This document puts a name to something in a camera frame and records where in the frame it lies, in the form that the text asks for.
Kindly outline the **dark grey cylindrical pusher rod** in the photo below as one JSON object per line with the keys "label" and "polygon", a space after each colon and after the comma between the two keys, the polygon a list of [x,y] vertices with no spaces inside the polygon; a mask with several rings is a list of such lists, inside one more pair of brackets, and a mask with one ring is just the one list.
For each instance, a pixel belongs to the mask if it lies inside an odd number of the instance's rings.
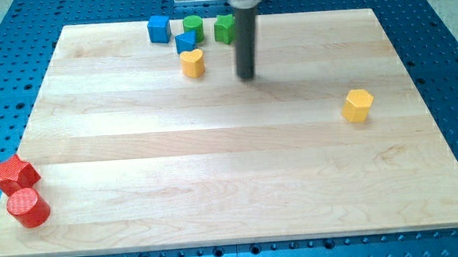
{"label": "dark grey cylindrical pusher rod", "polygon": [[235,9],[235,56],[237,76],[251,80],[255,74],[255,8]]}

